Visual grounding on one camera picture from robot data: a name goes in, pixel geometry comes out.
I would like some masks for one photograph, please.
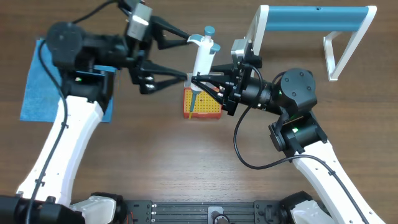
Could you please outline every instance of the wooden table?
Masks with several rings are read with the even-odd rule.
[[[11,1],[0,7],[0,194],[13,195],[32,168],[51,128],[50,123],[19,121],[35,39],[56,21],[71,21],[102,1]],[[201,34],[212,25],[221,52],[215,64],[230,63],[234,39],[246,34],[260,4],[367,6],[378,11],[337,82],[326,75],[321,33],[266,33],[261,49],[266,80],[293,67],[314,73],[318,96],[315,114],[345,171],[363,197],[387,223],[398,213],[398,14],[396,1],[149,1],[153,13],[182,30]],[[82,22],[96,33],[122,33],[124,15],[115,6]],[[348,35],[335,40],[341,55]],[[192,71],[197,48],[153,50],[151,59]],[[100,124],[91,137],[73,188],[73,200],[96,191],[128,199],[165,202],[252,202],[279,200],[305,190],[316,192],[292,164],[250,170],[233,150],[236,116],[218,121],[182,117],[183,86],[140,95],[123,71],[114,92],[111,124]],[[251,111],[241,125],[238,144],[244,158],[262,165],[282,158],[267,126],[276,116]]]

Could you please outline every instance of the robotic arm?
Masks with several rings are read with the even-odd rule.
[[[126,205],[118,195],[96,193],[88,200],[70,206],[77,168],[113,94],[114,73],[96,70],[94,65],[127,68],[133,84],[139,85],[140,93],[151,94],[187,79],[186,73],[149,60],[153,40],[162,50],[187,44],[189,35],[152,16],[152,10],[143,4],[123,1],[119,8],[129,16],[123,36],[91,34],[67,22],[56,23],[49,29],[47,45],[53,55],[53,64],[62,76],[61,89],[66,96],[68,119],[64,124],[64,106],[60,101],[44,148],[18,188],[17,196],[0,197],[0,217],[5,223],[23,223],[30,200],[34,200],[31,223],[105,224],[124,221]],[[163,36],[165,30],[182,39],[166,40]],[[211,68],[211,72],[223,75],[197,75],[187,81],[206,91],[231,116],[239,103],[279,115],[279,119],[269,126],[270,137],[275,148],[284,152],[287,158],[254,167],[237,153],[245,166],[252,169],[293,162],[314,186],[331,215],[321,211],[316,202],[306,197],[286,198],[281,205],[285,211],[282,216],[287,223],[384,223],[340,166],[326,134],[312,113],[317,103],[312,73],[296,68],[282,72],[272,82],[260,82],[250,77],[253,68],[261,68],[262,60],[253,54],[249,40],[235,40],[231,55],[231,64]],[[156,82],[154,75],[172,78]],[[218,87],[219,91],[208,88],[205,82]],[[39,183],[40,189],[32,198],[39,172],[52,153],[51,148],[63,125],[66,127],[64,133]]]

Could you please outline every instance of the brown wood surface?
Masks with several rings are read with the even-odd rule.
[[[13,195],[32,168],[51,124],[19,121],[34,40],[56,21],[80,17],[101,1],[11,1],[0,7],[0,194]],[[376,18],[338,82],[329,82],[321,33],[266,33],[261,49],[263,77],[272,79],[288,68],[315,74],[315,114],[345,171],[363,197],[387,223],[398,213],[398,14],[397,1],[161,1],[153,13],[188,33],[212,25],[221,45],[215,64],[229,63],[234,39],[247,32],[260,4],[301,6],[367,6]],[[86,30],[121,33],[125,17],[115,6],[82,22]],[[348,34],[335,40],[341,55]],[[153,50],[156,63],[192,71],[197,48]],[[175,202],[252,202],[279,200],[305,190],[316,196],[292,164],[250,170],[233,149],[236,116],[219,121],[187,121],[182,116],[183,86],[140,95],[127,71],[116,87],[111,124],[100,124],[86,149],[73,188],[73,200],[96,191],[128,199]],[[241,125],[238,144],[244,158],[262,165],[282,158],[269,139],[267,126],[276,116],[251,111]]]

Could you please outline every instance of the blue towel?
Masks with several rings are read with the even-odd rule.
[[[40,43],[41,40],[36,41],[33,60],[27,76],[25,97],[22,104],[21,116],[19,118],[21,121],[54,122],[55,116],[57,115],[60,95],[39,61],[37,51],[39,50]],[[52,64],[51,53],[46,45],[44,45],[42,49],[42,58],[51,74],[61,83],[60,74],[58,69]],[[114,67],[96,65],[95,69],[116,72]],[[102,122],[111,122],[112,111],[113,100],[111,99]]]

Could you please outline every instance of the red and yellow tip box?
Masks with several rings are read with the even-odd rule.
[[[192,101],[192,90],[191,88],[184,88],[184,97],[183,97],[183,115],[184,118],[189,118],[189,112],[191,108]],[[217,103],[209,94],[205,91],[201,91],[197,94],[197,99],[195,101],[195,107],[193,109],[192,118],[212,118],[212,119],[220,119],[221,118],[221,105]]]

